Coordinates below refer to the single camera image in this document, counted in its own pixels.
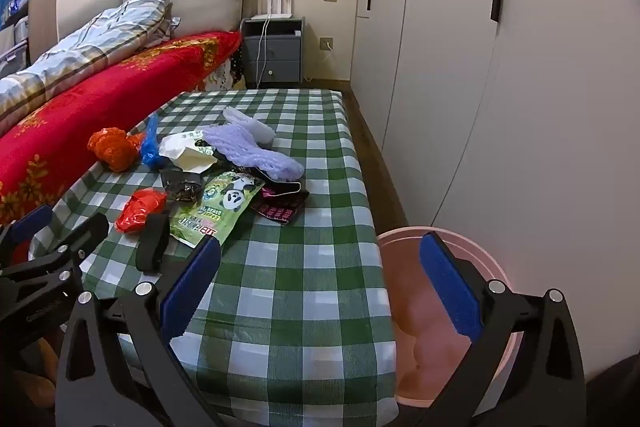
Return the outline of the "dark crumpled foil wrapper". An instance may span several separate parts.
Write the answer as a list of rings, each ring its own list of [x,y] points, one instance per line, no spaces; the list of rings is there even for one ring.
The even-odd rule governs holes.
[[[201,198],[204,181],[199,173],[186,172],[178,168],[160,170],[160,179],[168,198],[173,202],[194,204]]]

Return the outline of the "red floral blanket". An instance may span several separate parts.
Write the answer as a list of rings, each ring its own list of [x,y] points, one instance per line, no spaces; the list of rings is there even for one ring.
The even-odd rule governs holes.
[[[129,131],[180,93],[202,91],[241,42],[239,31],[214,31],[161,43],[81,81],[3,133],[1,222],[54,206],[96,162],[88,150],[93,133]]]

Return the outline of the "white wardrobe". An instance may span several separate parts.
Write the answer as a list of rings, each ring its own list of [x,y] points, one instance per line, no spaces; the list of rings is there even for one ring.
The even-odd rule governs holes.
[[[410,225],[563,291],[594,376],[639,349],[639,0],[358,0],[352,90]]]

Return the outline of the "green white checkered tablecloth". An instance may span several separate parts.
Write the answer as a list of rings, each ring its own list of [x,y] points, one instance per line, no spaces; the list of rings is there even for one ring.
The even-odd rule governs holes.
[[[265,426],[383,426],[398,413],[396,347],[374,223],[336,91],[183,93],[160,135],[239,109],[300,162],[308,199],[288,225],[245,211],[172,349],[221,415]]]

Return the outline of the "white router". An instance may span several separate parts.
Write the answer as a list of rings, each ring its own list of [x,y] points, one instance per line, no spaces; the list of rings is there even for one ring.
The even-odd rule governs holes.
[[[257,0],[252,20],[287,20],[293,17],[293,0]]]

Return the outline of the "white foam net sleeve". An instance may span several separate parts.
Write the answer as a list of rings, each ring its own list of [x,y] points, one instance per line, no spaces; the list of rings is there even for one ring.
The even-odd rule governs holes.
[[[222,111],[222,115],[224,115],[224,119],[228,124],[237,124],[250,132],[255,142],[259,145],[270,145],[276,137],[276,132],[269,126],[256,118],[245,115],[239,109],[227,106]]]

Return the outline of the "pink plastic bin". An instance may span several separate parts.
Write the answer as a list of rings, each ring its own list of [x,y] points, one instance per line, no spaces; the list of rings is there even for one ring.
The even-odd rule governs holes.
[[[506,282],[498,262],[472,239],[445,229],[405,227],[378,236],[396,340],[396,400],[426,409],[452,376],[471,341],[457,333],[419,260],[419,245],[435,232],[485,280]]]

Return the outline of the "red plastic wrapper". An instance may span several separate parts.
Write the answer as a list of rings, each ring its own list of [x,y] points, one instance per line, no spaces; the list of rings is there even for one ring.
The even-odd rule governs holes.
[[[156,188],[135,191],[115,222],[116,230],[124,234],[142,231],[149,215],[163,212],[166,202],[167,194]]]

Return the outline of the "orange crumpled plastic bag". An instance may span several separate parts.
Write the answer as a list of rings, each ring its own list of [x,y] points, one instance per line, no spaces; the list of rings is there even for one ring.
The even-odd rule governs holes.
[[[91,135],[87,148],[111,171],[124,172],[139,159],[143,138],[143,133],[103,128]]]

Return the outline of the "purple foam net sleeve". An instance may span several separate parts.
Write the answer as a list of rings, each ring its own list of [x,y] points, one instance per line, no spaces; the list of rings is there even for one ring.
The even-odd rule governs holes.
[[[305,168],[295,159],[259,146],[254,136],[239,124],[220,124],[203,130],[203,139],[231,164],[256,168],[274,181],[297,181]]]

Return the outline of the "white green paper wrapper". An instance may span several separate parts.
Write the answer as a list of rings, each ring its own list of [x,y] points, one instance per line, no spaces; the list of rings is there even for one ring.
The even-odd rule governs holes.
[[[185,172],[201,174],[218,162],[215,150],[204,141],[200,130],[167,135],[158,150],[160,156],[169,158]]]

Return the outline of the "blue plaid quilt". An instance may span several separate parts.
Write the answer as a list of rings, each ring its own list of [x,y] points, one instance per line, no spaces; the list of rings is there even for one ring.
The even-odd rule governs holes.
[[[172,25],[171,0],[127,0],[106,9],[40,55],[1,78],[1,132],[81,81],[157,42]]]

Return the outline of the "green panda snack bag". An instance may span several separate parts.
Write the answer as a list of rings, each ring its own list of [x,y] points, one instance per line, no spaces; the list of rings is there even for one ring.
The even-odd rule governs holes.
[[[181,207],[171,216],[171,236],[191,248],[205,236],[215,237],[222,245],[264,184],[249,173],[218,173],[205,184],[199,202]]]

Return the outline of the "dark magenta snack wrapper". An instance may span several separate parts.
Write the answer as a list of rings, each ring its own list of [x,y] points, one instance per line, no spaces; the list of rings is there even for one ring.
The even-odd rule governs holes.
[[[268,181],[250,202],[250,208],[265,219],[288,225],[303,209],[309,192],[300,182]]]

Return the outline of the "blue plastic bag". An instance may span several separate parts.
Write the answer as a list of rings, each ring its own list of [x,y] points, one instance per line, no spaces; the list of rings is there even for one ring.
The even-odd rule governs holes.
[[[160,143],[157,139],[158,115],[153,113],[146,124],[144,137],[141,142],[140,156],[142,164],[151,170],[162,170],[166,165],[166,158],[160,155]]]

